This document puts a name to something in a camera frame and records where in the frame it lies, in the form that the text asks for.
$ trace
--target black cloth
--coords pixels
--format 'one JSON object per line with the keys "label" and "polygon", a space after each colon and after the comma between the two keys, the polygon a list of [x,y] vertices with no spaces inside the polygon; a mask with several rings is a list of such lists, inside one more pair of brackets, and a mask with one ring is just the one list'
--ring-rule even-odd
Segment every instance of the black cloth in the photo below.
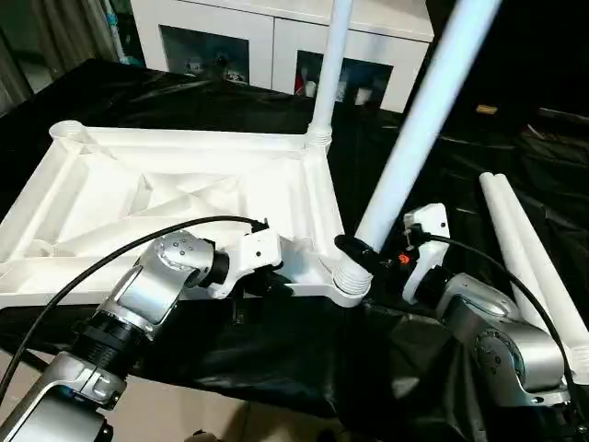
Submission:
{"label": "black cloth", "polygon": [[[0,119],[2,164],[11,168],[2,177],[0,215],[49,147],[55,122],[303,134],[312,110],[312,100],[254,87],[86,62]],[[399,124],[388,112],[336,106],[329,165],[346,232],[360,221]],[[500,259],[478,176],[505,173],[587,320],[588,169],[586,146],[467,128],[440,137],[406,208],[444,203],[452,237]],[[451,249],[446,263],[509,292],[499,274],[462,250]],[[59,307],[32,348],[68,348],[71,326],[93,311]],[[38,312],[2,310],[0,346],[17,342]],[[383,440],[505,440],[465,349],[427,309],[409,309],[380,284],[352,309],[322,298],[263,298],[185,302],[173,314],[134,374],[338,416]]]}

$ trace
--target white cabinet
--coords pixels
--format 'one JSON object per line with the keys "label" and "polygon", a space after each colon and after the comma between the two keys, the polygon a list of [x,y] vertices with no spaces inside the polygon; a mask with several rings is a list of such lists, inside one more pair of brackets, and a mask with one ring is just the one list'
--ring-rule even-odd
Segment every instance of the white cabinet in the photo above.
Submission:
{"label": "white cabinet", "polygon": [[[306,55],[305,52],[323,53],[328,31],[327,26],[276,18],[272,73],[274,90],[289,94],[294,92],[295,77],[301,70],[301,58]],[[382,109],[403,112],[427,48],[428,43],[423,41],[349,30],[344,56],[348,60],[376,64],[371,69],[375,78],[370,78],[370,85],[364,85],[364,88],[380,95],[377,100]],[[344,60],[342,76],[353,76],[353,71],[358,72],[360,69],[362,67],[358,64],[352,66]],[[314,77],[318,78],[318,72],[314,73]],[[353,83],[350,78],[342,81]]]}
{"label": "white cabinet", "polygon": [[[317,81],[332,0],[132,5],[147,67],[198,74],[202,64],[226,58],[238,81],[293,94],[302,76]],[[373,104],[403,112],[432,39],[425,0],[355,0],[342,88],[358,96],[364,89]]]}
{"label": "white cabinet", "polygon": [[273,17],[179,0],[131,4],[150,69],[189,73],[202,62],[206,46],[209,58],[232,52],[244,82],[271,88]]}

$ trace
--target white tube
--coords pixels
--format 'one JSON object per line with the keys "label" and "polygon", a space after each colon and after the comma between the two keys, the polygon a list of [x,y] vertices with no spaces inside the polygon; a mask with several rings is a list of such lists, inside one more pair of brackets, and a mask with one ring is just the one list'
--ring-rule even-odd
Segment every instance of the white tube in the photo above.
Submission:
{"label": "white tube", "polygon": [[[407,200],[500,3],[501,0],[459,0],[455,6],[356,231],[356,237],[375,250],[381,250]],[[333,278],[343,292],[359,296],[367,291],[372,276],[343,256]]]}
{"label": "white tube", "polygon": [[346,49],[353,0],[334,0],[331,9],[328,44],[323,55],[313,120],[309,124],[309,146],[328,149],[331,144],[331,116],[340,83],[341,63]]}
{"label": "white tube", "polygon": [[[502,191],[495,177],[489,172],[483,173],[479,177],[482,191],[485,194],[485,200],[491,213],[491,220],[499,241],[499,247],[505,266],[517,276],[522,283],[532,292],[544,310],[548,312],[546,300],[540,290],[532,266],[530,265],[527,255],[525,254],[524,245],[517,234],[514,221],[507,203],[503,200]],[[512,284],[515,295],[515,303],[519,307],[524,320],[532,325],[548,332],[546,324],[538,315],[536,309],[522,292]]]}
{"label": "white tube", "polygon": [[505,175],[496,175],[496,182],[508,205],[514,226],[524,244],[525,254],[536,275],[548,311],[563,343],[570,349],[575,381],[589,383],[589,331],[585,326],[559,273],[544,249],[532,223]]}

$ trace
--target black cable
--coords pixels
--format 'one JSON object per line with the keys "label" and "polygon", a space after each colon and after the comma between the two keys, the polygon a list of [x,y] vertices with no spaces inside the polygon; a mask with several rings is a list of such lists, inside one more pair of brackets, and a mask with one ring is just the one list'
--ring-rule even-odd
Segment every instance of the black cable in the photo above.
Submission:
{"label": "black cable", "polygon": [[525,286],[525,284],[522,283],[522,281],[517,276],[515,276],[513,273],[511,273],[509,270],[507,270],[507,268],[504,265],[495,261],[491,256],[489,256],[488,254],[486,254],[478,249],[475,249],[474,247],[470,247],[469,245],[467,245],[463,242],[456,241],[455,239],[450,239],[447,237],[441,237],[439,235],[432,235],[431,233],[423,233],[422,238],[425,241],[445,242],[446,244],[458,246],[464,250],[468,250],[472,253],[475,253],[476,255],[479,255],[481,258],[484,258],[485,260],[487,260],[487,262],[489,262],[493,267],[495,267],[501,273],[505,274],[509,278],[509,280],[522,292],[522,294],[525,296],[525,298],[528,301],[530,301],[530,304],[532,304],[532,306],[534,306],[538,315],[546,324],[546,328],[549,330],[550,336],[552,337],[552,339],[554,340],[556,345],[559,347],[559,350],[560,350],[560,353],[562,354],[562,359],[564,362],[564,378],[567,381],[567,387],[569,388],[569,393],[571,394],[571,401],[572,401],[574,407],[576,408],[577,413],[579,414],[579,417],[581,417],[582,421],[585,423],[586,421],[585,421],[585,418],[583,415],[583,410],[581,410],[581,401],[580,401],[580,397],[579,397],[579,392],[577,390],[578,386],[572,380],[571,365],[569,364],[569,359],[568,359],[567,354],[564,350],[564,344],[562,343],[559,333],[557,332],[556,327],[552,323],[552,319],[550,318],[549,314],[546,312],[546,310],[544,310],[542,305],[538,302],[538,300],[532,294],[532,292],[530,292],[530,290]]}
{"label": "black cable", "polygon": [[[18,349],[17,343],[6,342],[6,341],[2,342],[2,350],[4,350],[5,352],[7,352],[11,355],[13,355],[17,351],[17,349]],[[25,351],[25,353],[23,353],[21,362],[23,364],[25,364],[26,366],[29,366],[29,367],[33,368],[34,370],[37,370],[40,373],[45,371],[45,368],[47,368],[49,366],[49,364],[47,364],[40,357],[33,354],[29,350],[27,350],[27,351]]]}
{"label": "black cable", "polygon": [[47,316],[47,314],[52,309],[54,309],[55,306],[57,306],[57,304],[62,299],[64,299],[67,296],[67,294],[70,293],[78,284],[80,284],[82,281],[84,281],[86,278],[88,278],[91,274],[93,274],[98,269],[104,267],[109,262],[115,260],[116,258],[119,258],[123,253],[126,253],[127,251],[134,249],[137,246],[145,244],[148,241],[159,238],[163,235],[167,235],[168,233],[175,232],[175,231],[180,230],[182,228],[198,226],[200,224],[214,223],[214,222],[218,222],[218,221],[233,221],[233,222],[238,222],[238,223],[247,223],[247,224],[251,224],[252,227],[254,227],[254,228],[265,228],[266,227],[260,221],[256,221],[255,219],[245,218],[244,216],[219,215],[219,216],[208,216],[208,217],[199,218],[199,219],[192,219],[191,221],[185,221],[183,223],[179,223],[174,226],[162,228],[161,230],[158,230],[157,232],[150,233],[149,235],[145,235],[142,238],[136,239],[135,241],[132,241],[125,246],[122,246],[120,249],[115,250],[110,255],[107,255],[104,258],[102,258],[101,260],[99,260],[98,262],[95,262],[94,264],[92,264],[90,267],[85,269],[81,274],[79,274],[76,278],[74,278],[72,281],[70,281],[70,283],[68,285],[66,285],[64,288],[62,288],[47,303],[45,308],[42,310],[42,312],[39,314],[39,316],[33,322],[33,325],[30,326],[29,331],[27,331],[27,334],[25,335],[22,342],[20,343],[20,346],[18,347],[14,356],[12,356],[12,359],[10,360],[10,364],[8,364],[6,372],[4,373],[4,375],[2,377],[2,381],[0,381],[0,405],[2,405],[4,397],[6,396],[6,391],[8,390],[8,385],[10,385],[10,381],[12,380],[12,377],[15,375],[15,372],[17,371],[18,364],[20,363],[20,360],[22,359],[23,354],[27,351],[27,345],[29,344],[29,341],[32,338],[32,335],[37,330],[37,328],[39,327],[39,325],[41,324],[41,322],[43,321],[45,316]]}

